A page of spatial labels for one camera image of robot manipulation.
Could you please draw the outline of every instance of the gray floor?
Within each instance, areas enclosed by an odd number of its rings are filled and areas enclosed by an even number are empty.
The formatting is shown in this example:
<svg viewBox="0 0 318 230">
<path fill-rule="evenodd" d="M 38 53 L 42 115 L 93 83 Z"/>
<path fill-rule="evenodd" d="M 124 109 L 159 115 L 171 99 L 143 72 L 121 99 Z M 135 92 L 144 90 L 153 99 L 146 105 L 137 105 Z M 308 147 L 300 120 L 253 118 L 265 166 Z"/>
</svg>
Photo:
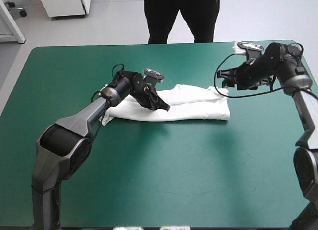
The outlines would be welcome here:
<svg viewBox="0 0 318 230">
<path fill-rule="evenodd" d="M 16 18 L 26 43 L 0 43 L 0 114 L 30 51 L 38 46 L 146 44 L 143 0 L 92 0 L 85 19 L 54 20 L 40 0 L 12 0 L 28 16 Z M 302 43 L 318 77 L 318 0 L 221 0 L 215 41 L 291 39 Z M 179 15 L 169 43 L 193 42 Z"/>
</svg>

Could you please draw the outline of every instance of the black pants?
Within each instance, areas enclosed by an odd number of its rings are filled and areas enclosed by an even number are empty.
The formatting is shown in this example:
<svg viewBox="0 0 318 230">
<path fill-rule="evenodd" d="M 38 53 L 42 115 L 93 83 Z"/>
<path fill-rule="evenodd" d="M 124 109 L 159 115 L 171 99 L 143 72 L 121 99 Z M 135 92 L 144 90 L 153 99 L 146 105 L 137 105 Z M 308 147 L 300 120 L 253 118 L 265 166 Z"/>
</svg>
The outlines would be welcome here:
<svg viewBox="0 0 318 230">
<path fill-rule="evenodd" d="M 213 42 L 220 0 L 145 0 L 149 44 L 166 44 L 179 10 L 194 42 Z"/>
</svg>

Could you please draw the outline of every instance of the green table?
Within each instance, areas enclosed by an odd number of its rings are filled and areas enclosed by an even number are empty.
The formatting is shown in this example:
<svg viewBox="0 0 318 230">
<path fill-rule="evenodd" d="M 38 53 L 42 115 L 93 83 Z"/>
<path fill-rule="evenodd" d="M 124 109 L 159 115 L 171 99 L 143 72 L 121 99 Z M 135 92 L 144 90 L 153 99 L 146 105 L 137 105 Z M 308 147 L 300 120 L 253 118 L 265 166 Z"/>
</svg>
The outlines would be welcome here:
<svg viewBox="0 0 318 230">
<path fill-rule="evenodd" d="M 177 83 L 208 87 L 232 45 L 34 49 L 0 117 L 0 226 L 32 225 L 36 139 L 88 105 L 93 92 L 112 80 L 114 64 L 164 73 L 158 90 Z M 231 57 L 223 68 L 243 61 Z M 252 91 L 230 90 L 244 93 Z M 87 161 L 62 183 L 62 226 L 289 226 L 307 204 L 293 167 L 303 133 L 293 100 L 281 91 L 231 99 L 229 107 L 228 122 L 111 121 Z"/>
</svg>

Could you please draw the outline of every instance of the folded white towel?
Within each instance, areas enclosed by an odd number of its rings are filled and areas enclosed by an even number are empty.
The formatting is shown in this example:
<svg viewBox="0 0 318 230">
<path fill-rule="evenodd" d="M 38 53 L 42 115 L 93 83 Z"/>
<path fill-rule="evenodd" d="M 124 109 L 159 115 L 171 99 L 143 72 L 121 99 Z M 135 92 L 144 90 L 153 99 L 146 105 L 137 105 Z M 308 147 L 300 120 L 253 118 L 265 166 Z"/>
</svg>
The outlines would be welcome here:
<svg viewBox="0 0 318 230">
<path fill-rule="evenodd" d="M 225 88 L 219 91 L 228 94 Z M 135 121 L 165 122 L 187 119 L 217 119 L 229 120 L 230 110 L 227 98 L 219 95 L 213 86 L 207 89 L 177 84 L 171 90 L 157 91 L 159 97 L 170 105 L 170 110 L 152 111 L 143 108 L 130 95 L 118 106 L 110 107 L 105 114 L 102 124 L 105 126 L 113 118 L 119 117 Z"/>
</svg>

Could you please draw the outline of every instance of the caster wheel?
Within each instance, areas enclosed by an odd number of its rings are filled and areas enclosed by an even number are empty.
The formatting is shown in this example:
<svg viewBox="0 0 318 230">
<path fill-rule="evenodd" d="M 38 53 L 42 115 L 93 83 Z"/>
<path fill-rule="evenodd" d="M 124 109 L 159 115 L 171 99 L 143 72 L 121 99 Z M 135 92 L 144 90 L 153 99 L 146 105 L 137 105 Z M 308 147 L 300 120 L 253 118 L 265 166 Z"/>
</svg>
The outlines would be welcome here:
<svg viewBox="0 0 318 230">
<path fill-rule="evenodd" d="M 14 2 L 9 2 L 9 3 L 8 3 L 8 6 L 9 6 L 10 8 L 13 8 L 13 7 L 15 7 L 15 3 L 14 3 Z"/>
<path fill-rule="evenodd" d="M 27 15 L 26 11 L 24 11 L 24 10 L 20 11 L 20 16 L 26 17 L 26 15 Z"/>
</svg>

